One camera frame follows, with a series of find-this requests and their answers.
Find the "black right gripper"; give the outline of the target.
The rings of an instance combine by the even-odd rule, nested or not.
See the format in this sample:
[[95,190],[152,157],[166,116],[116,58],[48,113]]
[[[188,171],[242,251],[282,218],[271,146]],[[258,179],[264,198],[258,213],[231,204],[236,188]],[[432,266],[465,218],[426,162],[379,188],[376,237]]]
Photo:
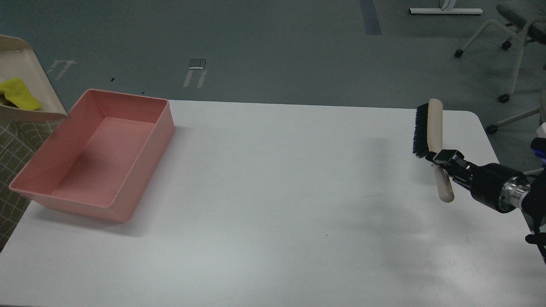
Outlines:
[[[497,163],[474,165],[455,149],[430,151],[425,160],[434,164],[437,186],[450,186],[453,179],[468,190],[474,200],[502,214],[521,208],[530,192],[530,182],[520,171]],[[452,168],[452,177],[444,168]]]

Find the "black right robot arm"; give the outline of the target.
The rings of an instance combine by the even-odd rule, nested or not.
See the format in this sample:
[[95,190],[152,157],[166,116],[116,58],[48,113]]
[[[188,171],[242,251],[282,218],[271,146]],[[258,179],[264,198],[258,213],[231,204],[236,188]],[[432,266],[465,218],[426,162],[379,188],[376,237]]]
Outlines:
[[505,214],[519,209],[531,220],[530,234],[525,241],[538,248],[545,259],[545,169],[538,175],[525,175],[521,171],[499,163],[475,165],[466,161],[458,150],[429,151],[423,159],[443,170],[448,178],[470,192],[477,202]]

